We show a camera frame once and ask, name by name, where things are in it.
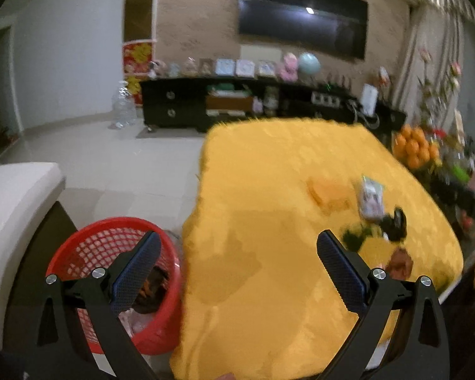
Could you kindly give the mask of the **black plastic bag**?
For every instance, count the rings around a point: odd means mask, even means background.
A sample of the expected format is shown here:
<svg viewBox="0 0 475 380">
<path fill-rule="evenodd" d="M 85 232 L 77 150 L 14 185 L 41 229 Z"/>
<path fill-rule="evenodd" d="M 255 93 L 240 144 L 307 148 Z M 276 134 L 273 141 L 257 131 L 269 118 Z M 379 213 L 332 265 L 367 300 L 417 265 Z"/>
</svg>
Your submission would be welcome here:
<svg viewBox="0 0 475 380">
<path fill-rule="evenodd" d="M 407 237 L 407 217 L 400 207 L 395 207 L 392 215 L 385 215 L 379 225 L 390 242 L 401 243 Z"/>
</svg>

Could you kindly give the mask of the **white sofa cushion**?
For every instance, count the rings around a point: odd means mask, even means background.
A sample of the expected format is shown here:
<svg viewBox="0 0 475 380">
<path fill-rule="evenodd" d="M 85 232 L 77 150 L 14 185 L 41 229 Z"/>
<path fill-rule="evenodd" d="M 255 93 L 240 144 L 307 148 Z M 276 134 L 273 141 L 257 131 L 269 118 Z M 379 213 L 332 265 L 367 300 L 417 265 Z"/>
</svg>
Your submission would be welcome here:
<svg viewBox="0 0 475 380">
<path fill-rule="evenodd" d="M 65 189 L 56 163 L 0 165 L 0 347 L 12 283 L 42 220 Z"/>
</svg>

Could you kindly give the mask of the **black TV cabinet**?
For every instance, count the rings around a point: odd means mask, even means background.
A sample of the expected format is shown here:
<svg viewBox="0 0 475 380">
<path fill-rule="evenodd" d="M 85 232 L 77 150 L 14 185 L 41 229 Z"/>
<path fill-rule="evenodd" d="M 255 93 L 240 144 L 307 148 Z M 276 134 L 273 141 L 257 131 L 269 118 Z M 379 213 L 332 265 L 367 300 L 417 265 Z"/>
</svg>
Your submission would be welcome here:
<svg viewBox="0 0 475 380">
<path fill-rule="evenodd" d="M 373 117 L 351 93 L 329 93 L 317 85 L 267 78 L 176 77 L 142 81 L 144 124 L 155 128 L 207 131 L 217 123 L 248 118 L 319 118 L 361 123 L 369 130 L 398 131 L 406 114 L 379 100 Z"/>
</svg>

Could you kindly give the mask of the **white air purifier device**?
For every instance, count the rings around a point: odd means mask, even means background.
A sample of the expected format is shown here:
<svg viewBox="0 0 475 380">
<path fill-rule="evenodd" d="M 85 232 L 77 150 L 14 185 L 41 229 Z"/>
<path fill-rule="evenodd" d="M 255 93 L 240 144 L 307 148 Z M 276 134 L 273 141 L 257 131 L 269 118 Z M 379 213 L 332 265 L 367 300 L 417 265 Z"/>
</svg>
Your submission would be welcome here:
<svg viewBox="0 0 475 380">
<path fill-rule="evenodd" d="M 378 89 L 370 84 L 365 84 L 360 97 L 362 112 L 365 116 L 373 117 L 375 115 L 378 98 Z"/>
</svg>

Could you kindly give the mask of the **yellow tablecloth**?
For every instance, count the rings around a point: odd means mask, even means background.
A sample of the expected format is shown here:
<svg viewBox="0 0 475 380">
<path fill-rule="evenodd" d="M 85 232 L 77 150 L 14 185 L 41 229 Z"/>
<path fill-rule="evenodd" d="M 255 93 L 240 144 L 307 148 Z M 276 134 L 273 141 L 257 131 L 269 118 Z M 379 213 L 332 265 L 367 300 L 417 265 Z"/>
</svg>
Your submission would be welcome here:
<svg viewBox="0 0 475 380">
<path fill-rule="evenodd" d="M 178 379 L 296 379 L 324 370 L 357 317 L 317 256 L 323 230 L 358 225 L 358 189 L 384 186 L 407 217 L 412 277 L 438 292 L 463 271 L 450 223 L 422 185 L 365 127 L 314 119 L 219 124 L 200 155 L 196 205 L 182 229 L 185 292 Z M 325 215 L 309 178 L 352 187 L 352 208 Z"/>
</svg>

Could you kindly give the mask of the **glass vase with flowers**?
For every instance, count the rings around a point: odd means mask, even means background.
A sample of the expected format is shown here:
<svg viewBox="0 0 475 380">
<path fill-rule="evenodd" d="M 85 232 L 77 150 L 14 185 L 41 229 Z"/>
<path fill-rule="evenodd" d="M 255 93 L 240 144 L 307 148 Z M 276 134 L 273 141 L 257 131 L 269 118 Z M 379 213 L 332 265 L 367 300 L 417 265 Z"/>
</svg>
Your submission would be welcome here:
<svg viewBox="0 0 475 380">
<path fill-rule="evenodd" d="M 423 76 L 419 79 L 421 90 L 420 120 L 430 130 L 443 130 L 449 105 L 461 86 L 462 67 L 457 61 L 450 62 L 437 83 L 428 77 L 428 66 L 433 62 L 426 48 L 420 49 Z"/>
</svg>

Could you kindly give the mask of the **light blue globe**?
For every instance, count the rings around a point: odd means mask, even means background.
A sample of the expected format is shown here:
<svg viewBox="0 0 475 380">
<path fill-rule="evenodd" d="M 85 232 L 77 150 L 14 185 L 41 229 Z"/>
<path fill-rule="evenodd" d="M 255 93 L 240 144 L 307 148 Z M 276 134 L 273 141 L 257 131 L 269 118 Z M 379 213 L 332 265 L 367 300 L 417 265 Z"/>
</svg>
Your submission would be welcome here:
<svg viewBox="0 0 475 380">
<path fill-rule="evenodd" d="M 298 70 L 305 76 L 315 76 L 322 68 L 318 58 L 310 52 L 304 52 L 298 58 Z"/>
</svg>

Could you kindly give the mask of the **wall mounted black television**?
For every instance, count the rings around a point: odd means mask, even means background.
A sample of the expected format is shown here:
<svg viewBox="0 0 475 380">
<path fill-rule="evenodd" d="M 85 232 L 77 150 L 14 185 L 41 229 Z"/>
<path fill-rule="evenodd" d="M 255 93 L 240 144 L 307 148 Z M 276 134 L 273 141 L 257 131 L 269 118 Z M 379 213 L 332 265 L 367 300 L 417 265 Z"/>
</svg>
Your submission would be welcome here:
<svg viewBox="0 0 475 380">
<path fill-rule="evenodd" d="M 238 32 L 299 43 L 339 58 L 365 58 L 364 0 L 238 0 Z"/>
</svg>

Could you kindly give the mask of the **brown paper trash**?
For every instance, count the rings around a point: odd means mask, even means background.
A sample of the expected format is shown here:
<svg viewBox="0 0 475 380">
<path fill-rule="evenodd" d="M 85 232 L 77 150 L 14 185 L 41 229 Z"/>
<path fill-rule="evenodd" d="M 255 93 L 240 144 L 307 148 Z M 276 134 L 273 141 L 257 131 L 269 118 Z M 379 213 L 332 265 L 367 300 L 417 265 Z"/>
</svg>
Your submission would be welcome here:
<svg viewBox="0 0 475 380">
<path fill-rule="evenodd" d="M 398 247 L 385 267 L 386 273 L 394 280 L 406 281 L 412 274 L 414 261 L 409 253 Z"/>
</svg>

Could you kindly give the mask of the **black wifi router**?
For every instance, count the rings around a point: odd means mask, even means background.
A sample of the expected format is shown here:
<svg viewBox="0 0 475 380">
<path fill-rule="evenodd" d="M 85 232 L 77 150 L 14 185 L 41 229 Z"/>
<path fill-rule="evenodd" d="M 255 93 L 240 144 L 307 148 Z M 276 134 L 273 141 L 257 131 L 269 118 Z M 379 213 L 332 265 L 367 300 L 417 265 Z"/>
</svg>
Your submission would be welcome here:
<svg viewBox="0 0 475 380">
<path fill-rule="evenodd" d="M 328 73 L 325 80 L 319 84 L 319 87 L 329 93 L 350 94 L 352 92 L 352 79 L 344 75 Z"/>
</svg>

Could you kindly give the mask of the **glass bowl of oranges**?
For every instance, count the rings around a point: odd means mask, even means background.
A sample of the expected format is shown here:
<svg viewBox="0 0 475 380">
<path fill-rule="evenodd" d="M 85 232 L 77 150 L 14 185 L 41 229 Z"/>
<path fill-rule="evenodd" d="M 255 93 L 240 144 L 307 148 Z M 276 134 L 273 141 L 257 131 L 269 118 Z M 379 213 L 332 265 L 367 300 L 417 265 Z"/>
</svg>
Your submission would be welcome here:
<svg viewBox="0 0 475 380">
<path fill-rule="evenodd" d="M 404 124 L 394 132 L 391 151 L 413 173 L 442 166 L 441 140 L 421 126 Z"/>
</svg>

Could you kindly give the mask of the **red mesh waste basket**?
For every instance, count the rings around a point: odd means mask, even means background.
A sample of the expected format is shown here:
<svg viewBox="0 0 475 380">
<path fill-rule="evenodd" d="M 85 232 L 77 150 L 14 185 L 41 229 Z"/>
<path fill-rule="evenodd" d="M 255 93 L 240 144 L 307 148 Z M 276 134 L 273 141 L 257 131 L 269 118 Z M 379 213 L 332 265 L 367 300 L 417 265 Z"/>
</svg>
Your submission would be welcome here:
<svg viewBox="0 0 475 380">
<path fill-rule="evenodd" d="M 172 238 L 153 223 L 136 217 L 111 217 L 73 233 L 52 256 L 46 274 L 63 281 L 87 277 L 135 249 L 152 232 L 158 255 L 137 291 L 124 293 L 131 301 L 118 314 L 140 353 L 160 355 L 179 344 L 182 320 L 181 261 Z"/>
</svg>

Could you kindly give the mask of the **clear large water bottle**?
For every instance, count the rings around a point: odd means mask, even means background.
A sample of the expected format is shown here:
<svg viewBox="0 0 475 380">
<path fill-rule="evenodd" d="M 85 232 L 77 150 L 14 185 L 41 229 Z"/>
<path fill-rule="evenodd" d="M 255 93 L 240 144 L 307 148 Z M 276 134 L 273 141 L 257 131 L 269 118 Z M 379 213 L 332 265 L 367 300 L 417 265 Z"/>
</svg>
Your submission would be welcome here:
<svg viewBox="0 0 475 380">
<path fill-rule="evenodd" d="M 113 128 L 121 130 L 135 124 L 137 119 L 135 99 L 128 89 L 128 82 L 121 80 L 112 97 Z"/>
</svg>

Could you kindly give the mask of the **red festive poster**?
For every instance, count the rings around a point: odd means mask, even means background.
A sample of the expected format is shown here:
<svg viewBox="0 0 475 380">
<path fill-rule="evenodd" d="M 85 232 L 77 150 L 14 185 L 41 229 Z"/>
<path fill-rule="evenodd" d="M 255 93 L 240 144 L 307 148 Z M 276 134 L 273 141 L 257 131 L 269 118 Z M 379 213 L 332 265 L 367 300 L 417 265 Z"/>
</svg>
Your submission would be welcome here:
<svg viewBox="0 0 475 380">
<path fill-rule="evenodd" d="M 154 40 L 131 40 L 123 43 L 123 79 L 128 83 L 135 105 L 142 107 L 141 85 L 148 79 L 149 66 L 153 61 Z"/>
</svg>

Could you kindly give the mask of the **pink plush toy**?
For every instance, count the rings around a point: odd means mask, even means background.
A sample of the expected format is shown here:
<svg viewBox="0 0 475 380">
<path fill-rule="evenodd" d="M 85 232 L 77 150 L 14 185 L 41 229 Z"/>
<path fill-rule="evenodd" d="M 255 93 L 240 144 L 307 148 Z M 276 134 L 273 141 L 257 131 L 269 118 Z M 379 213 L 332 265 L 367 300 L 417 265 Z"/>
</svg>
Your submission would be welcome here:
<svg viewBox="0 0 475 380">
<path fill-rule="evenodd" d="M 299 60 L 296 55 L 288 52 L 283 57 L 279 67 L 279 77 L 282 81 L 296 82 L 298 80 Z"/>
</svg>

